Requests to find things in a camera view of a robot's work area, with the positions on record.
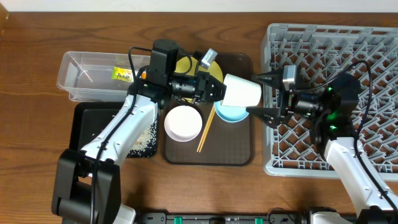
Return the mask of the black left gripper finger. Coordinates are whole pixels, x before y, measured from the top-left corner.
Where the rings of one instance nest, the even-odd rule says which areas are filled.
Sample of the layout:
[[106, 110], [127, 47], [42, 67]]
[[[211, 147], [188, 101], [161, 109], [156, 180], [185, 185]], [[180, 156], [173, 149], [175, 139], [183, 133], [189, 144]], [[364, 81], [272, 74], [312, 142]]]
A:
[[213, 103], [224, 99], [225, 92], [209, 93], [206, 95], [206, 102]]
[[212, 93], [224, 93], [226, 90], [226, 85], [223, 83], [223, 80], [218, 80], [213, 75], [210, 75], [209, 83]]

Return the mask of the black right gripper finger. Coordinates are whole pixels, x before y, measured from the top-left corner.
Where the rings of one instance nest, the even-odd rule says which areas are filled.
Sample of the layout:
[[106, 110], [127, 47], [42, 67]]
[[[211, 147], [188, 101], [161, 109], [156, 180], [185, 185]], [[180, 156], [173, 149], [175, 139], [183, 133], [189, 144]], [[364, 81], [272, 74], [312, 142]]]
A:
[[280, 109], [247, 107], [246, 111], [259, 118], [268, 127], [278, 127], [278, 125], [285, 122], [280, 115]]
[[279, 91], [284, 91], [285, 88], [284, 88], [284, 84], [282, 81], [283, 74], [284, 74], [284, 70], [279, 68], [277, 70], [273, 70], [270, 72], [253, 75], [251, 77], [251, 80], [256, 83], [267, 85], [273, 89], [276, 89]]

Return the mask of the yellow plate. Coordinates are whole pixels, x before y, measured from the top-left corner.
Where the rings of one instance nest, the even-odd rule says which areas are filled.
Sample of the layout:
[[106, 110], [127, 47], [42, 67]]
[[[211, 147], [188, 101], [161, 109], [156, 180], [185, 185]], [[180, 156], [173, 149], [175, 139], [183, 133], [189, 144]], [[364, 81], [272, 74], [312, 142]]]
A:
[[[192, 68], [191, 70], [187, 73], [187, 75], [193, 76], [195, 67], [197, 64], [198, 60], [195, 58], [192, 58]], [[177, 61], [176, 64], [176, 69], [175, 72], [177, 73], [184, 73], [190, 68], [190, 61], [188, 57], [182, 57]], [[220, 68], [220, 66], [217, 64], [216, 61], [213, 61], [212, 64], [210, 65], [209, 69], [205, 69], [202, 66], [199, 66], [199, 71], [204, 71], [204, 72], [209, 72], [211, 76], [215, 77], [218, 81], [223, 83], [223, 72]]]

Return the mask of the light blue bowl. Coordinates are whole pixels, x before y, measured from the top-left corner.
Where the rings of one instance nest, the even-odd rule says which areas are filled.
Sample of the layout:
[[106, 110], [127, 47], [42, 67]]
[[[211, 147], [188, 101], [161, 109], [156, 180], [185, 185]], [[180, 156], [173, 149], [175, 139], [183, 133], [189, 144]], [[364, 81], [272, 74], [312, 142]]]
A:
[[246, 119], [249, 113], [245, 108], [234, 106], [222, 106], [218, 101], [215, 103], [216, 114], [227, 123], [238, 123]]

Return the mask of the pale green cup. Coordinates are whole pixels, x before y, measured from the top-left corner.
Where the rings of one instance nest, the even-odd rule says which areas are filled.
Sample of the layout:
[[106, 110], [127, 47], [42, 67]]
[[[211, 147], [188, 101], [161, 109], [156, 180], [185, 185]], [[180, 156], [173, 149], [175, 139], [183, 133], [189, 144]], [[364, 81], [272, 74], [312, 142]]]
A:
[[262, 88], [260, 84], [227, 74], [224, 78], [226, 92], [222, 106], [252, 107], [257, 106], [261, 100]]

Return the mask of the pink bowl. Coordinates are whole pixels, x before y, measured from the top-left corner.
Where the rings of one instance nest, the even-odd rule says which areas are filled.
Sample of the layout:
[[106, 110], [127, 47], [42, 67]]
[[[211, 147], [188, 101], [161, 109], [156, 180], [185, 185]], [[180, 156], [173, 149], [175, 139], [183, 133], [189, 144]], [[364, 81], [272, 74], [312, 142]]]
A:
[[167, 113], [164, 121], [166, 134], [177, 142], [188, 142], [195, 139], [201, 128], [201, 115], [191, 106], [174, 107]]

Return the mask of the cooked rice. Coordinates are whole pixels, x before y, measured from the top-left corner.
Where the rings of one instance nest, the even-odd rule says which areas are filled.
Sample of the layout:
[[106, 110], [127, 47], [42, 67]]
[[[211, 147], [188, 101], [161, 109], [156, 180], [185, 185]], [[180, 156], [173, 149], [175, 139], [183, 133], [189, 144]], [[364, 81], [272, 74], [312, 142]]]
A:
[[158, 127], [157, 121], [151, 124], [138, 138], [129, 151], [128, 158], [152, 157], [157, 151]]

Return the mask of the green orange snack wrapper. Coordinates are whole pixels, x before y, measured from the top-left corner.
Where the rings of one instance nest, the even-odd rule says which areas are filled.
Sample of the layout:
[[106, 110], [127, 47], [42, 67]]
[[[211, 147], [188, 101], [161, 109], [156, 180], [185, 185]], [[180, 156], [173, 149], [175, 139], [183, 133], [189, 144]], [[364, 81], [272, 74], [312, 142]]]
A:
[[134, 82], [132, 70], [130, 68], [124, 68], [124, 67], [113, 67], [111, 79], [121, 80], [129, 83]]

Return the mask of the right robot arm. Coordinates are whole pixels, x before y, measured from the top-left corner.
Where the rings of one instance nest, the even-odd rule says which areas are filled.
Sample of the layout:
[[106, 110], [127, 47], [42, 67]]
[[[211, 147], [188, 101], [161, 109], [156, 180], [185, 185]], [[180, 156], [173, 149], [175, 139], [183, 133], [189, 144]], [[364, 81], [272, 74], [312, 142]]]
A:
[[276, 108], [248, 107], [247, 112], [270, 128], [287, 124], [297, 115], [311, 122], [311, 143], [332, 166], [354, 204], [356, 223], [397, 223], [397, 195], [371, 164], [359, 139], [362, 127], [354, 127], [351, 116], [359, 103], [361, 84], [341, 72], [324, 84], [322, 93], [297, 88], [282, 69], [255, 75], [252, 80], [278, 90]]

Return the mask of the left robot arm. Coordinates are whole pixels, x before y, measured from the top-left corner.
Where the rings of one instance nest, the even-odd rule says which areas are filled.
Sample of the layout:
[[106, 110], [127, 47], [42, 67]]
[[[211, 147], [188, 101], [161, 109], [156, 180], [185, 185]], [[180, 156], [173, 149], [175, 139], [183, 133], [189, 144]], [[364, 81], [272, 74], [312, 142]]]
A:
[[178, 55], [185, 50], [169, 39], [158, 39], [149, 64], [133, 70], [133, 83], [118, 114], [81, 150], [66, 149], [55, 175], [51, 211], [74, 223], [134, 223], [136, 211], [121, 201], [120, 169], [139, 136], [156, 121], [172, 98], [213, 103], [226, 94], [226, 85], [208, 68], [217, 53], [202, 54], [194, 71], [176, 72]]

